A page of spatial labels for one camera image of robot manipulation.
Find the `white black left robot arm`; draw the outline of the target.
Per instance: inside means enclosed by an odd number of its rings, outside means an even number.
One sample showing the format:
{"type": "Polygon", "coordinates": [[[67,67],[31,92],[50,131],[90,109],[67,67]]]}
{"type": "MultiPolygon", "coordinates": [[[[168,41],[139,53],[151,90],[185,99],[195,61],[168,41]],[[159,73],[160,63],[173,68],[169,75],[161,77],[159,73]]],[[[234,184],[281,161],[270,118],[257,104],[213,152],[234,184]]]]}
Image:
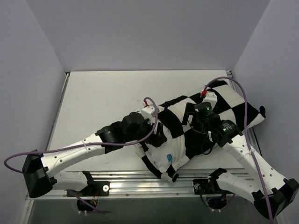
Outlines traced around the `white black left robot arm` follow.
{"type": "Polygon", "coordinates": [[[163,124],[154,126],[151,118],[132,112],[122,121],[105,126],[83,139],[66,147],[61,152],[36,150],[26,157],[22,173],[30,198],[38,198],[53,189],[72,190],[78,196],[93,196],[100,190],[89,171],[70,172],[65,169],[85,159],[110,153],[123,148],[125,143],[140,141],[142,146],[159,147],[167,141],[163,124]]]}

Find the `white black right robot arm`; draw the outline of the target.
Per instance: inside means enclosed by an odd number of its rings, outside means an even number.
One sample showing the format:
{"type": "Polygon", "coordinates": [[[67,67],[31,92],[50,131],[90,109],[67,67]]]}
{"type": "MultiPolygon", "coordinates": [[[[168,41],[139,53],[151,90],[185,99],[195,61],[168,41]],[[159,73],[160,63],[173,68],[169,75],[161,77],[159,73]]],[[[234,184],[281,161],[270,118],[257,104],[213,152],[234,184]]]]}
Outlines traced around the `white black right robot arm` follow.
{"type": "Polygon", "coordinates": [[[189,124],[196,132],[217,144],[233,156],[248,172],[248,181],[219,168],[208,177],[210,191],[229,191],[253,203],[256,210],[265,218],[273,220],[288,205],[299,191],[299,183],[288,179],[276,171],[251,146],[248,136],[231,120],[221,120],[212,110],[209,102],[187,103],[183,125],[189,124]]]}

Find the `white pillow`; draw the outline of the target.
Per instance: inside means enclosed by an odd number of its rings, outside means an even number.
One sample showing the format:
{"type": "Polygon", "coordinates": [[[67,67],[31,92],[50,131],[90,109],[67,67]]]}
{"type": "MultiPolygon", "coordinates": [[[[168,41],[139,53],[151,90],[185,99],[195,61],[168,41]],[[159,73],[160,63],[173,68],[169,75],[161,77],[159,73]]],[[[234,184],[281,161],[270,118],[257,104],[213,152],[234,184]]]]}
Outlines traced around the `white pillow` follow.
{"type": "Polygon", "coordinates": [[[186,156],[184,135],[173,138],[169,131],[166,131],[165,135],[167,141],[161,146],[139,143],[135,146],[135,152],[154,176],[173,183],[178,178],[177,170],[184,166],[189,158],[186,156]]]}

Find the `black white checkered pillowcase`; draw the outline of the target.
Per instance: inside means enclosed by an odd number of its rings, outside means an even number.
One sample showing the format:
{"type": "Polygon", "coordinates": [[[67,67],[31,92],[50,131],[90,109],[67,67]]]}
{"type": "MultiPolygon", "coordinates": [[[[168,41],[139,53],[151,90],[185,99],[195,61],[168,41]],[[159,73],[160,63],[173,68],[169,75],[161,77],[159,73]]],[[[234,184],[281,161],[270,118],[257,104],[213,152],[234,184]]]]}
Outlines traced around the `black white checkered pillowcase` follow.
{"type": "MultiPolygon", "coordinates": [[[[217,95],[217,103],[213,111],[221,120],[231,120],[238,128],[244,130],[244,117],[247,117],[248,128],[251,128],[266,118],[263,106],[254,108],[250,103],[245,103],[243,97],[234,91],[226,81],[219,80],[211,83],[207,89],[217,95]]],[[[199,104],[202,102],[200,91],[182,95],[158,106],[158,121],[164,126],[164,134],[169,131],[173,138],[184,135],[186,156],[193,157],[208,152],[214,145],[206,139],[205,135],[195,132],[189,125],[182,125],[186,103],[199,104]]]]}

